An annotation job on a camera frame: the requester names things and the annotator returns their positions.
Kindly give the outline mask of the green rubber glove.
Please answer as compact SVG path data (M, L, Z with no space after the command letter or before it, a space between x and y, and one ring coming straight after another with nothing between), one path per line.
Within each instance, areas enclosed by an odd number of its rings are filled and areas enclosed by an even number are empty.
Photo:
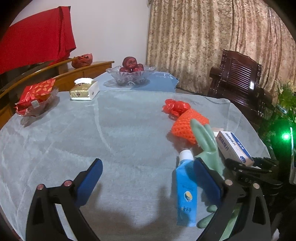
M212 128L210 127L209 124L202 125L195 118L190 120L190 127L197 141L198 146L202 149L202 152L197 154L195 158L201 158L210 170L216 171L220 175L220 177L223 180L225 180L224 173L223 173L225 166L219 155L216 137L212 131ZM220 240L226 240L227 238L230 237L230 234L234 228L234 224L237 220L239 208L240 206L236 205L236 207L232 211L231 218ZM209 224L216 210L217 210L217 207L215 205L210 205L208 207L208 212L210 214L199 221L199 224L198 224L199 228L205 228Z

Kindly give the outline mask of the white blue medicine box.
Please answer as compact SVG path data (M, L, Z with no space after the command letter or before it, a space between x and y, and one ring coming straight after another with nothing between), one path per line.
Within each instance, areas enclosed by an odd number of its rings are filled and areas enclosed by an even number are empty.
M219 131L216 142L225 159L232 159L248 167L254 164L253 158L233 132Z

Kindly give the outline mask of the clear glass plate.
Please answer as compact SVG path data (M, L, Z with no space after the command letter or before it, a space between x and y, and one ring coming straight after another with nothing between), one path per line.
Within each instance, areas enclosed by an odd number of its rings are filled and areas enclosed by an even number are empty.
M57 100L58 92L59 89L54 87L49 94L45 95L45 100L34 99L23 103L19 101L16 103L16 113L23 117L40 116Z

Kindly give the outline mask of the blue under-tablecloth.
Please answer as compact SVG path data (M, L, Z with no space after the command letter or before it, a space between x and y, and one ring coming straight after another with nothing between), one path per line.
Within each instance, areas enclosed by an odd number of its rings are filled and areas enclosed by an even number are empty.
M144 90L144 91L162 91L175 92L179 80L170 73L154 72L142 85L119 86L116 80L107 72L94 78L98 82L101 91L108 90Z

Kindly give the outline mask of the wooden sideboard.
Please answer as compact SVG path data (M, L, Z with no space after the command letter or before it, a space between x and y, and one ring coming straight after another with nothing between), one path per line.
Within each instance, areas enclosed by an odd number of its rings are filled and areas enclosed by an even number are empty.
M81 68L68 67L72 59L48 65L44 63L15 78L1 88L1 127L15 114L15 103L21 97L26 86L54 78L55 87L60 91L69 91L74 80L81 77L96 78L111 68L114 61L96 61Z

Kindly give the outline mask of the potted green plant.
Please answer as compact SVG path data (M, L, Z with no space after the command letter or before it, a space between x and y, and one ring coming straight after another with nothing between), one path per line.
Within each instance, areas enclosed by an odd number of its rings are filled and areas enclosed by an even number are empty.
M264 117L260 124L258 135L266 146L270 146L271 138L275 137L275 124L280 124L278 120L287 120L292 127L292 136L295 141L295 86L292 82L282 82L275 80L276 103L271 107L266 107Z

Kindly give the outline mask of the blue tube package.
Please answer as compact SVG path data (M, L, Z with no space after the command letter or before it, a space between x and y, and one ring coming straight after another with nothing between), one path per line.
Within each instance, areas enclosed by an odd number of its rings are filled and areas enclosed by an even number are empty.
M178 226L197 225L197 181L193 164L194 156L191 150L181 151L176 168Z

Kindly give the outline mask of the light blue tablecloth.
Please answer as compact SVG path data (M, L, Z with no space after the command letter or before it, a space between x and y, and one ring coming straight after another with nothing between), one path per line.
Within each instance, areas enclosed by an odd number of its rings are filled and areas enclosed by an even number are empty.
M37 185L61 185L99 158L103 173L81 208L101 240L196 240L201 230L177 226L174 170L186 142L171 135L166 99L188 102L210 125L233 132L251 156L268 151L229 101L169 92L102 91L92 101L61 92L39 118L14 115L1 129L1 207L25 238Z

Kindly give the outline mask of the red plastic bag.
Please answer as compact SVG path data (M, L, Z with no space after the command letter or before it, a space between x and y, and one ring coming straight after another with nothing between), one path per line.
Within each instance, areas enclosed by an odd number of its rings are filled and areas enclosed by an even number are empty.
M166 99L165 105L163 105L163 112L178 118L190 108L191 106L187 102Z

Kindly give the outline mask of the orange foam net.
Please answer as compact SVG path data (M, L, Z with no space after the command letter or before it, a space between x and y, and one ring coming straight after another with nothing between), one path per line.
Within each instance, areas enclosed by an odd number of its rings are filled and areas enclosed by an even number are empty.
M209 120L206 117L191 108L177 118L171 127L171 133L176 137L186 139L188 142L194 145L197 143L197 141L190 126L190 121L192 119L197 120L202 125L209 124Z

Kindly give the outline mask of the red cloth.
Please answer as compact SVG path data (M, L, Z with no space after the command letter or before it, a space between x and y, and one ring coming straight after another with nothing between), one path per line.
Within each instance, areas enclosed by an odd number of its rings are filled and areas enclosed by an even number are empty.
M76 49L70 6L59 6L13 24L1 39L1 74L65 60Z

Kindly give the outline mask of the red snack packet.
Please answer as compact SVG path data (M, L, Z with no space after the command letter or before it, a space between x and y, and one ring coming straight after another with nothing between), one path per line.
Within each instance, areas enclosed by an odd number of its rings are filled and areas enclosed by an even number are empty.
M19 101L23 103L34 99L45 100L45 95L53 90L55 81L54 78L50 78L37 84L26 86Z

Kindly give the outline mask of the red apples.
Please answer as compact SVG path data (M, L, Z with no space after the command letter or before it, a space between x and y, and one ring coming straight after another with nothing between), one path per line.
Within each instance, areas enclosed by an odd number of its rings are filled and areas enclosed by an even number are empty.
M120 72L133 73L144 71L144 66L138 63L135 57L125 57L122 62L122 67L119 69Z

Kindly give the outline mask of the glass fruit bowl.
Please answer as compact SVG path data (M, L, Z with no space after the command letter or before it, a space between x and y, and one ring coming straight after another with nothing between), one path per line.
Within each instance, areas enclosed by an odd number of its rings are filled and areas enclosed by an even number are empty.
M120 68L121 66L116 66L106 69L106 72L114 78L119 86L143 85L156 70L155 66L144 66L144 71L128 73L119 71Z

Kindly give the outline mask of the beige patterned curtain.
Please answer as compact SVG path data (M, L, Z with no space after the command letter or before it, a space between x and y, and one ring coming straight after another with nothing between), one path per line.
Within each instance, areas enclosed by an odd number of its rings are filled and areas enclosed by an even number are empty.
M168 72L179 87L206 94L210 69L224 50L262 66L260 87L295 84L295 40L264 1L149 1L147 64Z

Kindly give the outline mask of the gold tissue box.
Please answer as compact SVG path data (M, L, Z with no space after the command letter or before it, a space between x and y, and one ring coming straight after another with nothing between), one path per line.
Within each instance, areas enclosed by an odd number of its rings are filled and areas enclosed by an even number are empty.
M71 100L92 100L100 91L99 84L92 78L78 78L70 89Z

